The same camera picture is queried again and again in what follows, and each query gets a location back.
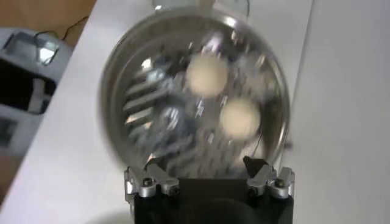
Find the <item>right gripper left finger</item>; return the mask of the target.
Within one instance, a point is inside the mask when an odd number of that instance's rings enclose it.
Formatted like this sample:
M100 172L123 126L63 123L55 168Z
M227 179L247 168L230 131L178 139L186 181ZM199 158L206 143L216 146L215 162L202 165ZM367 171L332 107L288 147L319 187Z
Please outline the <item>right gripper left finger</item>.
M125 201L133 201L136 196L151 198L158 192L169 197L176 197L180 194L179 179L169 176L159 166L162 161L163 156L152 156L142 168L127 167L124 171Z

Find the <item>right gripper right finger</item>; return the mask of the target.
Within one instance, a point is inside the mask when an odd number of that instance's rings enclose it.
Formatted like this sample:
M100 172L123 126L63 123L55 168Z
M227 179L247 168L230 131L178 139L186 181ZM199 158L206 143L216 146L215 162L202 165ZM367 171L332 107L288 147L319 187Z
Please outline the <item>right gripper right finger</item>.
M252 195L260 197L269 191L271 197L287 199L294 196L295 173L290 167L277 171L267 161L245 156L243 158L249 179L247 187Z

